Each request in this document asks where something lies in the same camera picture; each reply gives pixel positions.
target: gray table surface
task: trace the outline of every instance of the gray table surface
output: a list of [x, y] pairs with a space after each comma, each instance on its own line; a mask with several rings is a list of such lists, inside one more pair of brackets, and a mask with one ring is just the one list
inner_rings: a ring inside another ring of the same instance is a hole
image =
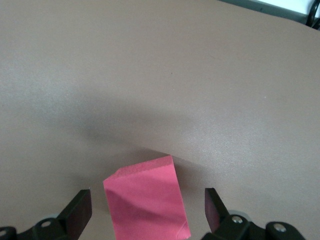
[[0, 226], [91, 187], [80, 239], [113, 240], [102, 181], [171, 154], [191, 240], [205, 187], [318, 240], [319, 31], [216, 0], [2, 0], [0, 35]]

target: pink foam block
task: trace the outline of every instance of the pink foam block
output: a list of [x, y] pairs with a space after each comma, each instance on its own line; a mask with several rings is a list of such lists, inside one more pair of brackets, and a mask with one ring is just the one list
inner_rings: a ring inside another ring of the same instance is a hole
[[103, 185], [117, 240], [191, 236], [171, 156], [120, 168]]

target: metal screw head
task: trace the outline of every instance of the metal screw head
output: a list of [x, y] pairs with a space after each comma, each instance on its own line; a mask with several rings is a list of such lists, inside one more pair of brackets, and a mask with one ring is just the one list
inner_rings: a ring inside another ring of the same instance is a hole
[[242, 224], [244, 222], [239, 216], [233, 216], [232, 221], [236, 224]]
[[280, 223], [275, 223], [273, 225], [273, 227], [275, 228], [275, 230], [277, 230], [278, 232], [284, 233], [285, 231], [287, 231], [287, 229], [285, 228], [285, 226], [283, 226]]
[[7, 234], [7, 231], [6, 231], [6, 230], [0, 231], [0, 237], [4, 236], [4, 235], [6, 235], [6, 234]]
[[50, 221], [45, 221], [45, 222], [43, 222], [43, 223], [41, 224], [41, 227], [42, 227], [42, 228], [46, 228], [46, 227], [50, 226], [50, 224], [51, 224]]

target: screw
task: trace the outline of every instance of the screw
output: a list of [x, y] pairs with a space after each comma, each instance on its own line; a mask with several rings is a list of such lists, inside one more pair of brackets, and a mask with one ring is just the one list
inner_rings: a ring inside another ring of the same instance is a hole
[[4, 236], [4, 235], [6, 235], [6, 234], [7, 234], [7, 231], [6, 231], [6, 230], [0, 231], [0, 237]]
[[283, 226], [280, 223], [276, 223], [273, 225], [273, 227], [275, 228], [275, 230], [277, 230], [278, 232], [284, 233], [285, 231], [287, 231], [287, 229], [285, 228], [285, 226]]
[[241, 219], [241, 217], [239, 216], [233, 216], [232, 217], [232, 221], [235, 223], [235, 224], [242, 224], [244, 221]]
[[46, 227], [50, 226], [50, 224], [51, 224], [50, 221], [45, 221], [45, 222], [43, 222], [43, 223], [41, 224], [41, 227], [42, 227], [42, 228], [46, 228]]

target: black cable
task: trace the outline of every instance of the black cable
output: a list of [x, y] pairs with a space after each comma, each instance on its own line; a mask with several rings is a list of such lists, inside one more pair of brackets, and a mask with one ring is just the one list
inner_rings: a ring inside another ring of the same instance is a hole
[[312, 27], [313, 29], [320, 29], [320, 18], [318, 19], [318, 21], [315, 22], [315, 24]]
[[306, 24], [305, 24], [308, 27], [312, 27], [312, 24], [314, 23], [319, 5], [320, 5], [320, 0], [314, 0], [313, 4], [311, 6], [311, 9], [310, 9], [308, 18], [306, 20]]

